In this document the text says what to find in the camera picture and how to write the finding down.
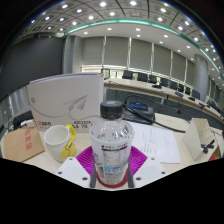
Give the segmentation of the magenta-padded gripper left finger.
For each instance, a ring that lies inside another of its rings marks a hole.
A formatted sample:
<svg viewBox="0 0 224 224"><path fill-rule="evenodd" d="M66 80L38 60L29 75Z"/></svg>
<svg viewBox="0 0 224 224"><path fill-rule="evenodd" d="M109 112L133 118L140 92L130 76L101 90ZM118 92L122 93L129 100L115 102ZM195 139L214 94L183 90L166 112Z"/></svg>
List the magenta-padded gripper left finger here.
<svg viewBox="0 0 224 224"><path fill-rule="evenodd" d="M77 157L67 158L56 175L84 188L96 185L96 169L92 147L86 148Z"/></svg>

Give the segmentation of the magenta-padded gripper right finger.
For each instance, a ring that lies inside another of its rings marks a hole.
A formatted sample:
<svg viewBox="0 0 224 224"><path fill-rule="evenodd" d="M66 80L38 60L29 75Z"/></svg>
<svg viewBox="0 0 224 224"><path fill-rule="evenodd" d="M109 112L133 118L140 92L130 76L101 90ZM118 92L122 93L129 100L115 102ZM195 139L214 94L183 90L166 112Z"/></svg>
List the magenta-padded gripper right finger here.
<svg viewBox="0 0 224 224"><path fill-rule="evenodd" d="M131 148L128 168L129 188L143 187L166 175L166 169L155 157L147 157L137 148Z"/></svg>

